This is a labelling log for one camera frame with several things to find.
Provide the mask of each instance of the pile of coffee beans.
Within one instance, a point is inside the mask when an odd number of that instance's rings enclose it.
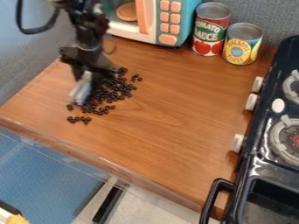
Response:
[[[78,107],[83,114],[93,113],[98,116],[104,116],[109,113],[110,110],[116,108],[115,105],[106,105],[112,104],[113,102],[123,101],[126,98],[131,98],[133,96],[133,91],[137,90],[137,87],[133,83],[127,83],[127,78],[125,74],[128,71],[125,67],[120,67],[112,70],[112,73],[115,74],[115,78],[110,82],[105,83],[104,85],[96,88],[86,99],[82,106]],[[132,76],[131,80],[135,82],[136,80],[142,81],[143,78],[139,74]],[[66,106],[68,110],[73,110],[73,105]],[[70,123],[76,123],[82,121],[84,124],[91,122],[91,118],[84,116],[82,117],[67,117],[67,121]]]

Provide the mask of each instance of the toy microwave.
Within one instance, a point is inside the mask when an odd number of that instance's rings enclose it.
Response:
[[[102,0],[108,33],[162,46],[180,46],[202,0]]]

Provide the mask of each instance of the orange button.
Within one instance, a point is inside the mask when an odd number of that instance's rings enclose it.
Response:
[[[172,24],[170,26],[170,32],[172,34],[179,34],[180,33],[180,26],[178,24]]]
[[[170,9],[170,1],[161,1],[160,9],[163,11],[168,11]]]
[[[181,3],[180,2],[172,2],[170,6],[170,10],[172,12],[180,12],[181,11]]]
[[[169,32],[170,25],[169,24],[160,24],[160,30],[161,30],[161,32]]]
[[[173,35],[162,34],[159,36],[159,41],[162,44],[165,44],[168,46],[173,46],[177,43],[177,37],[175,37]]]
[[[179,24],[179,22],[181,22],[181,16],[179,14],[171,14],[170,15],[170,21],[173,24]]]
[[[160,13],[160,20],[162,22],[168,22],[168,21],[170,21],[170,14],[168,12],[161,12]]]

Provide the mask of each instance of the stove knob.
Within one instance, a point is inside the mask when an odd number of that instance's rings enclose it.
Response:
[[[257,98],[258,98],[258,95],[257,95],[257,94],[250,94],[250,95],[248,96],[248,99],[247,99],[247,103],[246,103],[245,109],[246,109],[246,110],[253,111],[253,110],[254,110],[254,107],[255,107],[255,104],[256,104],[256,102],[257,102]]]
[[[233,143],[232,143],[232,150],[234,152],[239,153],[240,152],[240,148],[243,144],[243,140],[244,140],[244,135],[241,134],[235,134],[233,137]]]
[[[277,98],[272,102],[271,109],[276,114],[280,114],[284,110],[285,107],[286,107],[286,104],[284,103],[284,101],[280,98]]]
[[[259,93],[261,91],[262,82],[264,81],[264,78],[260,76],[256,76],[253,84],[253,92]]]

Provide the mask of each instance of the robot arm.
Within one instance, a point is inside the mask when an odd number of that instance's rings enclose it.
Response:
[[[110,83],[115,77],[112,63],[103,54],[102,39],[108,29],[100,0],[48,0],[55,11],[41,27],[25,29],[22,25],[23,0],[17,2],[17,27],[27,35],[46,32],[55,26],[60,10],[65,10],[76,31],[76,47],[59,50],[62,62],[72,67],[77,86],[70,93],[70,101],[81,105],[90,91]]]

